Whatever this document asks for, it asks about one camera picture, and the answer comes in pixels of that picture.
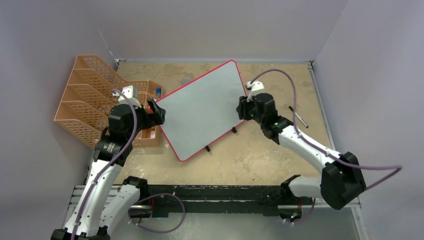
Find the red-framed whiteboard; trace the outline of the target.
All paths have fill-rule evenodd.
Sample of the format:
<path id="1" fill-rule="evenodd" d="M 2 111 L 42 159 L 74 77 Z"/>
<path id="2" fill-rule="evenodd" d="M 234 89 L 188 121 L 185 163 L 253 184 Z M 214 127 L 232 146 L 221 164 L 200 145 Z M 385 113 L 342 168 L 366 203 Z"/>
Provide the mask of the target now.
<path id="1" fill-rule="evenodd" d="M 236 108 L 246 94 L 236 61 L 228 60 L 161 97 L 160 128 L 177 159 L 187 161 L 240 125 Z"/>

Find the white marker pen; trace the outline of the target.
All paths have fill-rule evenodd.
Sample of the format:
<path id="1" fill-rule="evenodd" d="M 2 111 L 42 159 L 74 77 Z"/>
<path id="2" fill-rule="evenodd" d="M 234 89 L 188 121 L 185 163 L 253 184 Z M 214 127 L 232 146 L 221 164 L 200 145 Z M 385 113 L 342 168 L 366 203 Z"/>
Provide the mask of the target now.
<path id="1" fill-rule="evenodd" d="M 289 105 L 288 108 L 294 113 L 298 120 L 306 127 L 309 128 L 309 125 L 304 121 L 304 119 L 294 110 L 294 108 Z"/>

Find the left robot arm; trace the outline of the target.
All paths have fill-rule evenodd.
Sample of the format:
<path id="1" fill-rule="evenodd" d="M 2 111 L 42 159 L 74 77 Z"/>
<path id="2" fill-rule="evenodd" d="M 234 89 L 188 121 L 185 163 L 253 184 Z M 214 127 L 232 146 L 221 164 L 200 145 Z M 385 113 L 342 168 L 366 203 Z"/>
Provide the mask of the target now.
<path id="1" fill-rule="evenodd" d="M 151 109 L 123 102 L 111 109 L 108 126 L 94 148 L 90 174 L 80 200 L 63 228 L 56 229 L 52 240 L 109 240 L 130 206 L 149 199 L 146 179 L 127 177 L 110 203 L 106 203 L 114 181 L 133 150 L 132 142 L 141 130 L 165 121 L 166 111 L 147 99 Z"/>

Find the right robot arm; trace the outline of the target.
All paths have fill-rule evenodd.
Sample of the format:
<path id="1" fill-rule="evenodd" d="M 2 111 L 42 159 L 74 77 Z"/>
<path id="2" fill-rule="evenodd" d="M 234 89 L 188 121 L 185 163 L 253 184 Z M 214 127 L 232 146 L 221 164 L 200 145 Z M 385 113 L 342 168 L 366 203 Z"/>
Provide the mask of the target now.
<path id="1" fill-rule="evenodd" d="M 280 191 L 284 202 L 292 204 L 301 197 L 323 199 L 340 210 L 366 190 L 357 157 L 328 149 L 295 128 L 292 121 L 278 115 L 272 95 L 241 96 L 236 111 L 241 120 L 257 122 L 266 138 L 293 151 L 320 173 L 318 178 L 297 174 L 285 180 Z"/>

